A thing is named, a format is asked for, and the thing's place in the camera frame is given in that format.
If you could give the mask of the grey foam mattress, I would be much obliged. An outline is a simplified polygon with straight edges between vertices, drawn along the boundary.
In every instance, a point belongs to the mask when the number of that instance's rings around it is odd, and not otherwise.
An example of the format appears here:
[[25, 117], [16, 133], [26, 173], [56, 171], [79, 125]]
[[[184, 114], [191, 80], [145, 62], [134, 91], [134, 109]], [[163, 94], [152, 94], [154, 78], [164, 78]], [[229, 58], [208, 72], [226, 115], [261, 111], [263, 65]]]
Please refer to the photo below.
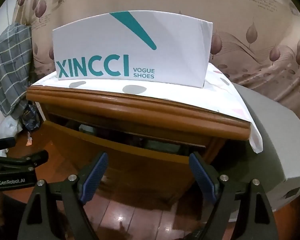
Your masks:
[[239, 181], [258, 179], [273, 211], [300, 195], [300, 119], [293, 111], [253, 90], [235, 85], [263, 139], [256, 154], [239, 142], [228, 175]]

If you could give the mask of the dark patterned bag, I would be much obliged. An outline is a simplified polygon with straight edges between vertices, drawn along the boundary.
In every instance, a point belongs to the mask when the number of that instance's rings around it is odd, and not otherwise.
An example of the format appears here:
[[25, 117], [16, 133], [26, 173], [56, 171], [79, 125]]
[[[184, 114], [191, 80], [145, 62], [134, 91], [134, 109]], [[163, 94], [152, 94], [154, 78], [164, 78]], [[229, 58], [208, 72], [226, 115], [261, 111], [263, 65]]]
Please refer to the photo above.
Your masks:
[[38, 111], [37, 106], [29, 102], [25, 107], [21, 117], [21, 124], [28, 132], [34, 132], [38, 130], [42, 124], [42, 118]]

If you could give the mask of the white patterned cloth cover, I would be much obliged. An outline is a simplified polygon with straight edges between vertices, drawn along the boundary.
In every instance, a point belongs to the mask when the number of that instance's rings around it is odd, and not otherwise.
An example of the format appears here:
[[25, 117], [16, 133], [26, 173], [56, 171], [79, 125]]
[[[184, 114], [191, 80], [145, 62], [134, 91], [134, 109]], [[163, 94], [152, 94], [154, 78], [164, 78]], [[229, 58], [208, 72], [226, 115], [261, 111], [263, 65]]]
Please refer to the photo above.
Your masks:
[[59, 80], [53, 72], [31, 85], [53, 88], [70, 88], [94, 90], [147, 96], [170, 100], [225, 114], [250, 122], [249, 143], [255, 153], [263, 151], [263, 139], [248, 107], [230, 80], [213, 64], [208, 64], [204, 86], [202, 88], [138, 80], [118, 79], [78, 79]]

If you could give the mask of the white XINCCI shoe box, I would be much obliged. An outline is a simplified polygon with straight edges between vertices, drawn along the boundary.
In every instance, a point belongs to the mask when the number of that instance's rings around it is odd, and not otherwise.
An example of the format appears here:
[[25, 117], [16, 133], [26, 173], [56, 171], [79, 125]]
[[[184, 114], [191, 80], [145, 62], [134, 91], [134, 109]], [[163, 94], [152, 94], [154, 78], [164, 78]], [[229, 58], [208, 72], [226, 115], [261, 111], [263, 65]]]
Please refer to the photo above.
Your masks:
[[52, 32], [60, 80], [118, 79], [202, 88], [213, 24], [162, 11], [91, 16]]

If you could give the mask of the beige leaf print curtain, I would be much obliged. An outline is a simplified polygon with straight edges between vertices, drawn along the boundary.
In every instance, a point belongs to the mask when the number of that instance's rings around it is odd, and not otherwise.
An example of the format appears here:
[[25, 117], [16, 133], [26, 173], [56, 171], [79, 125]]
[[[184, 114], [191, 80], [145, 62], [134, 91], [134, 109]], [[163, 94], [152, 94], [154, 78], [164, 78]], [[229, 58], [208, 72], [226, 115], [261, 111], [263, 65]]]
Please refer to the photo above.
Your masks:
[[34, 69], [66, 79], [203, 87], [209, 66], [300, 119], [300, 10], [292, 0], [17, 0]]

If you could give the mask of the white patterned bedsheet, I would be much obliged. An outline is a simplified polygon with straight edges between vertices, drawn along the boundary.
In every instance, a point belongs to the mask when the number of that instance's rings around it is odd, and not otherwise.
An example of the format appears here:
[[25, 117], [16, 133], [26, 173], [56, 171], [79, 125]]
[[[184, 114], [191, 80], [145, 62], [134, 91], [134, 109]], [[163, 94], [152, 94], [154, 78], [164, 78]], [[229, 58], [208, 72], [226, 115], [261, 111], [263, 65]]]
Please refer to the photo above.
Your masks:
[[4, 117], [0, 110], [0, 139], [15, 137], [22, 131], [20, 121], [14, 120], [10, 115]]

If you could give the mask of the grey plaid garment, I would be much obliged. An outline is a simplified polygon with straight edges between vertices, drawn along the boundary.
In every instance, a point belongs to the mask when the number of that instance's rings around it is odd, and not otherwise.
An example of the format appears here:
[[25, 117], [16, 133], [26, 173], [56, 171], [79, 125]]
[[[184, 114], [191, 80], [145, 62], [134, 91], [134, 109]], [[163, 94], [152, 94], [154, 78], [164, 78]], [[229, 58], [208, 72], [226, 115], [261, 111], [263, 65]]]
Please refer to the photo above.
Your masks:
[[14, 23], [0, 35], [0, 110], [17, 120], [27, 106], [32, 63], [31, 28]]

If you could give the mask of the wooden nightstand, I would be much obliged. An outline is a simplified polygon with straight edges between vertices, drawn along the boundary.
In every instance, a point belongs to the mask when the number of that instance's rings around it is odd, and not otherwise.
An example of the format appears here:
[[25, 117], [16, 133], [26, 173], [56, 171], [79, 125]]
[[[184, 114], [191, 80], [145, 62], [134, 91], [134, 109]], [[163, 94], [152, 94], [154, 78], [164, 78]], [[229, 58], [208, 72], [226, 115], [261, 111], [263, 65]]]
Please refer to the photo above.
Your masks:
[[228, 140], [247, 141], [247, 121], [203, 108], [140, 95], [77, 88], [29, 87], [27, 99], [45, 121], [95, 137], [158, 153], [213, 161]]

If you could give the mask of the wooden drawer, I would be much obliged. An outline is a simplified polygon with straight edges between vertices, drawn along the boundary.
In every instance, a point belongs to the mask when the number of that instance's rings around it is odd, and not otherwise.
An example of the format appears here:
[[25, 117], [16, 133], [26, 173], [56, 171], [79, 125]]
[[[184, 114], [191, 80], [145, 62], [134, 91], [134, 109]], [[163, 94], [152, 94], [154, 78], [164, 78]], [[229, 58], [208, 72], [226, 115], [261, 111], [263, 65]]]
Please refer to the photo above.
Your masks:
[[45, 121], [42, 129], [78, 171], [99, 153], [108, 155], [108, 167], [98, 187], [104, 197], [144, 209], [163, 210], [183, 196], [191, 200], [202, 197], [194, 189], [196, 184], [187, 157], [166, 154], [161, 159], [154, 151], [111, 142], [50, 121]]

